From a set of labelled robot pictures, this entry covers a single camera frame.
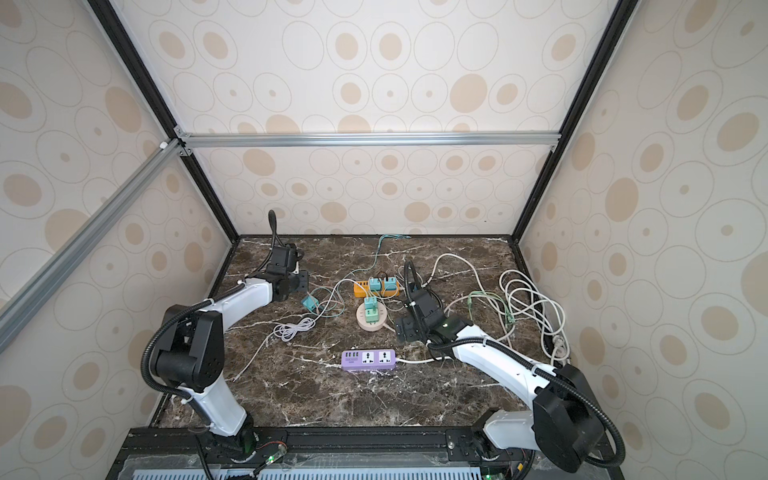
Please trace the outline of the round pink power strip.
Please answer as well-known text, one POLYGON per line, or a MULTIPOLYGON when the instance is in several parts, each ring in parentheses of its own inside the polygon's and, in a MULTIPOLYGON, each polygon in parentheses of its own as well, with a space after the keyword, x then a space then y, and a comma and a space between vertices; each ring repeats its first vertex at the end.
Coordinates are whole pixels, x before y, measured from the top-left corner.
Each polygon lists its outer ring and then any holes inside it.
POLYGON ((381 302, 378 302, 375 309, 376 314, 373 314, 373 311, 373 308, 367 308, 364 304, 358 306, 356 320, 362 330, 376 332, 385 327, 388 317, 386 307, 381 302))

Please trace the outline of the orange power strip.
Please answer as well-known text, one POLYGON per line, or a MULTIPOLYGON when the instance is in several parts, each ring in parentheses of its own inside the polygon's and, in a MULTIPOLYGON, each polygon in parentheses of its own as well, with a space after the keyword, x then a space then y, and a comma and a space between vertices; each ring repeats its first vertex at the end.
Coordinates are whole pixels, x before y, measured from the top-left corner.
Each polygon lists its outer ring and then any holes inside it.
POLYGON ((401 285, 394 277, 370 278, 368 281, 355 282, 353 295, 356 298, 373 296, 377 298, 393 298, 400 294, 401 285))

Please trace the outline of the purple power strip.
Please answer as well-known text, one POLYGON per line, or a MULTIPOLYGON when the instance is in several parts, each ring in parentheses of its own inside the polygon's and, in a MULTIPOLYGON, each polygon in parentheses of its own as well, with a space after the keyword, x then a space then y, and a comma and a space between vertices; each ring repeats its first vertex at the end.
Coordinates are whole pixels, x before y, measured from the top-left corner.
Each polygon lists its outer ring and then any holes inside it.
POLYGON ((395 365, 393 349, 348 350, 341 357, 341 368, 349 372, 392 370, 395 365))

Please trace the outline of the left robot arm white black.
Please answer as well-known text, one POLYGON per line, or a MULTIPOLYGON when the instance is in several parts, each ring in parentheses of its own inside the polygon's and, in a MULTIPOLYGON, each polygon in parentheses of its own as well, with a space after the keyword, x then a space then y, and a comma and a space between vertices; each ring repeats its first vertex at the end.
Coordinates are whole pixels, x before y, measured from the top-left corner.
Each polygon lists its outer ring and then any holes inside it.
POLYGON ((186 401, 212 434, 240 435, 248 414, 223 377, 224 333, 254 311, 305 292, 308 272, 299 268, 303 256, 296 244, 278 242, 264 265, 231 289, 195 305, 170 307, 141 357, 147 386, 186 401))

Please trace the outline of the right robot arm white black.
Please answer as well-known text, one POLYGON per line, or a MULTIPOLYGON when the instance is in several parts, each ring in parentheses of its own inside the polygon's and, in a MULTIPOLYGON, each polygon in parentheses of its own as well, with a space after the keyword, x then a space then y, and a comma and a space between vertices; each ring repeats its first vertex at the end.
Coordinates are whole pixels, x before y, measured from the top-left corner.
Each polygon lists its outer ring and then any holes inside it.
POLYGON ((626 458, 622 435, 603 411, 580 370, 535 361, 487 335, 479 326, 448 315, 427 288, 407 291, 407 313, 395 321, 398 339, 420 341, 436 356, 470 365, 513 393, 528 410, 497 411, 481 425, 497 450, 542 453, 563 471, 582 464, 610 469, 626 458))

